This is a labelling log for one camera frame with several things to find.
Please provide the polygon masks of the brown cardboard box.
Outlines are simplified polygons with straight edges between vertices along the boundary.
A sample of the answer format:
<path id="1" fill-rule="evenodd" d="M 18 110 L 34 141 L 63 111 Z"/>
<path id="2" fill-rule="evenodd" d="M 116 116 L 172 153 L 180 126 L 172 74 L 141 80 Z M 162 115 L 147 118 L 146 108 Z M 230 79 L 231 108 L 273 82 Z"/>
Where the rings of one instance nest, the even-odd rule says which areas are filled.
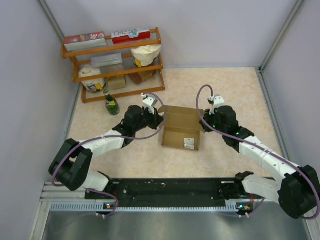
<path id="1" fill-rule="evenodd" d="M 199 150 L 201 133 L 204 132 L 200 124 L 200 116 L 204 115 L 204 110 L 166 105 L 160 107 L 158 113 L 166 115 L 161 141 L 163 147 L 188 151 Z M 195 139 L 194 150 L 184 148 L 184 138 Z"/>

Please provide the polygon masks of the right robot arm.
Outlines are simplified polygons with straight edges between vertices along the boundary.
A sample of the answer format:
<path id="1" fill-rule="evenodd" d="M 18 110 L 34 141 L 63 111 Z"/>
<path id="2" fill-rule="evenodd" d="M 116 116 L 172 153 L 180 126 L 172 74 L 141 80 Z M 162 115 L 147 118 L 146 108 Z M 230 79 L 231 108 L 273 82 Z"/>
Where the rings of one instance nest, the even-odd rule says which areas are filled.
<path id="1" fill-rule="evenodd" d="M 303 218 L 312 209 L 316 212 L 311 219 L 319 216 L 320 182 L 313 167 L 299 166 L 268 148 L 252 131 L 239 125 L 231 106 L 220 106 L 214 111 L 206 109 L 199 117 L 205 132 L 222 135 L 229 147 L 256 162 L 272 177 L 267 179 L 249 172 L 238 174 L 239 182 L 233 185 L 237 197 L 259 195 L 279 204 L 293 219 Z"/>

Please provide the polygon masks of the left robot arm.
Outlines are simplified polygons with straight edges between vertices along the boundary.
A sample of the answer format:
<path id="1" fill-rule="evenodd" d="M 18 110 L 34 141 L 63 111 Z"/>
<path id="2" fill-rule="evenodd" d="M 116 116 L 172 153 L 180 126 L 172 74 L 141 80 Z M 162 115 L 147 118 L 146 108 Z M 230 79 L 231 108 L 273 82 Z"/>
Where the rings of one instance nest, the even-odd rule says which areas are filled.
<path id="1" fill-rule="evenodd" d="M 138 139 L 137 132 L 150 128 L 158 134 L 167 117 L 164 106 L 160 109 L 130 106 L 119 124 L 107 133 L 94 138 L 66 140 L 49 167 L 51 183 L 55 187 L 94 190 L 102 198 L 109 198 L 114 191 L 111 179 L 103 173 L 91 172 L 92 160 L 109 152 L 120 150 Z"/>

